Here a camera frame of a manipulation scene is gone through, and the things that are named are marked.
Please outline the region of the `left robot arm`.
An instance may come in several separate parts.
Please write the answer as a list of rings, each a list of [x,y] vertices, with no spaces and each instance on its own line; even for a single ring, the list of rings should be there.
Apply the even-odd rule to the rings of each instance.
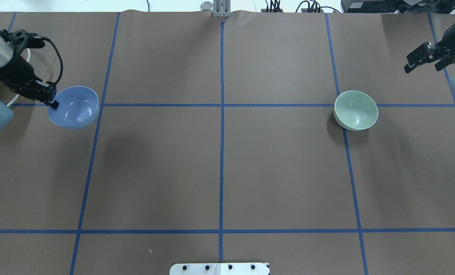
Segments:
[[[22,57],[25,49],[42,49],[46,43],[51,44],[60,62],[60,72],[56,81],[44,82],[37,77],[33,66]],[[11,92],[44,103],[46,106],[56,110],[59,106],[55,96],[56,85],[63,76],[63,59],[57,47],[51,39],[39,36],[36,33],[29,33],[26,30],[9,32],[0,30],[0,83],[4,84]],[[0,100],[0,130],[2,130],[12,119],[14,112],[9,104]]]

